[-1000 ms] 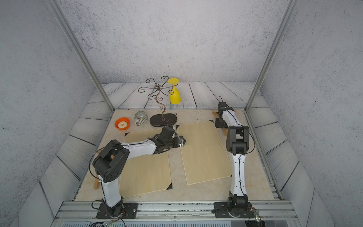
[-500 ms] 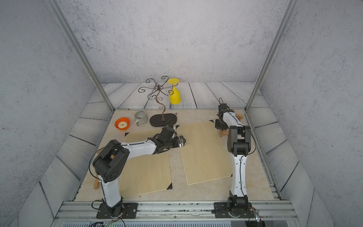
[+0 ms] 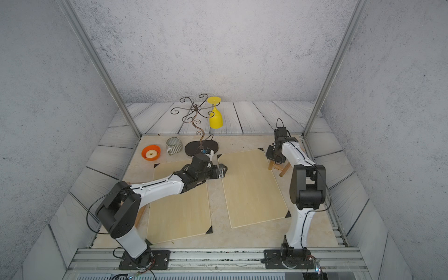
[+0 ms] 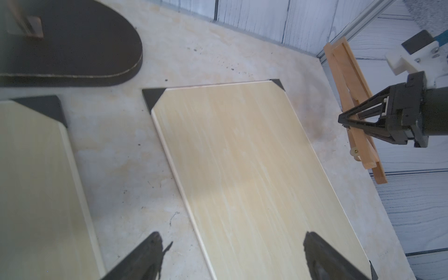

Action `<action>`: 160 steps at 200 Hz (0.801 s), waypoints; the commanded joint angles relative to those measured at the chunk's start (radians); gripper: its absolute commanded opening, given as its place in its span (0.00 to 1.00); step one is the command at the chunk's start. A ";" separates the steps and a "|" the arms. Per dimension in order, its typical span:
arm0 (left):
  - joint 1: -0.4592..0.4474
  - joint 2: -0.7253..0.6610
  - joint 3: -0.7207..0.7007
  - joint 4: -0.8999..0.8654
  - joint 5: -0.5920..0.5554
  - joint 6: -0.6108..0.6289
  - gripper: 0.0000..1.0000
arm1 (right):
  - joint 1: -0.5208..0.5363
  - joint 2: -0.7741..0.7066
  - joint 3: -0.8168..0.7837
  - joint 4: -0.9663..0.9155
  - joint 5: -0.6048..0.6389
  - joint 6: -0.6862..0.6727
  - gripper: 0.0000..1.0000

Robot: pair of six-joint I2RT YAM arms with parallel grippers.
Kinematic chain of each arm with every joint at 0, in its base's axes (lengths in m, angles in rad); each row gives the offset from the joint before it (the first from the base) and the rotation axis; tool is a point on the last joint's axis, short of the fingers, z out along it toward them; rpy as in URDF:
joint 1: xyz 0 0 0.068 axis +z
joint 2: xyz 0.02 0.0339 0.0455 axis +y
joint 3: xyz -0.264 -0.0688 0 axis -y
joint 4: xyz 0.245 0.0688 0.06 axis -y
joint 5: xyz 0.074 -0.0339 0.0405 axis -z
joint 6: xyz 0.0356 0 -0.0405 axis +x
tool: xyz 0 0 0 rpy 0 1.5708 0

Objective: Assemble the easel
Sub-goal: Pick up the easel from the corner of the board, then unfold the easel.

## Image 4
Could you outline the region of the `wooden easel being assembled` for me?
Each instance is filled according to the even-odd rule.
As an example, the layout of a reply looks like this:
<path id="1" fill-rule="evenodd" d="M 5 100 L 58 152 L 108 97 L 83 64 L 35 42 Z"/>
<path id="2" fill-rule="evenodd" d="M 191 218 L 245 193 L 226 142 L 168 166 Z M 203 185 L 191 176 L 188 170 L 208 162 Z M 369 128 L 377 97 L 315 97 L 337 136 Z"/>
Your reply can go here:
<path id="1" fill-rule="evenodd" d="M 342 111 L 360 105 L 373 96 L 359 64 L 345 37 L 334 44 L 324 46 L 325 56 L 336 84 Z M 348 128 L 350 154 L 361 162 L 365 169 L 371 169 L 376 183 L 386 184 L 387 178 L 371 136 L 359 128 Z"/>

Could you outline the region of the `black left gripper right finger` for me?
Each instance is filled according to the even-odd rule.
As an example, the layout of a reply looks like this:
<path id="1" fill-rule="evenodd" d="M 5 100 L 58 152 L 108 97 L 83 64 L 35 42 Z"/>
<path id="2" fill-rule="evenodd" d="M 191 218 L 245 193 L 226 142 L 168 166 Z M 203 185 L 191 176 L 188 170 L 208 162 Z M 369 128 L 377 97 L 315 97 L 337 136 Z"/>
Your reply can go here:
<path id="1" fill-rule="evenodd" d="M 303 247 L 312 280 L 369 279 L 316 232 L 306 232 Z"/>

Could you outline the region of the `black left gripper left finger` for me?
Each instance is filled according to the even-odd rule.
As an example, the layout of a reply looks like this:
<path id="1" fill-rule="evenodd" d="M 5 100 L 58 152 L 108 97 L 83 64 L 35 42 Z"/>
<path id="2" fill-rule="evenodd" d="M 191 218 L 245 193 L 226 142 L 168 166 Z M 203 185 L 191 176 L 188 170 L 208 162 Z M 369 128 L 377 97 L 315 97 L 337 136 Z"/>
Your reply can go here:
<path id="1" fill-rule="evenodd" d="M 159 280 L 166 248 L 159 232 L 152 232 L 130 254 L 109 271 L 103 280 Z"/>

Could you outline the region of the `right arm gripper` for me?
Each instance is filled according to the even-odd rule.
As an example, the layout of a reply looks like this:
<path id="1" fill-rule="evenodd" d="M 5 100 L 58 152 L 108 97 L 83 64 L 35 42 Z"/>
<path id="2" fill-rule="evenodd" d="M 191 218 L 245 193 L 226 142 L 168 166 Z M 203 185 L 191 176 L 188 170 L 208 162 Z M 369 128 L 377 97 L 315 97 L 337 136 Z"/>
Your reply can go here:
<path id="1" fill-rule="evenodd" d="M 384 115 L 385 127 L 346 125 Z M 424 72 L 412 73 L 405 83 L 389 86 L 343 112 L 338 122 L 390 144 L 406 145 L 413 141 L 414 147 L 426 148 L 430 136 L 448 134 L 448 89 L 429 89 Z"/>

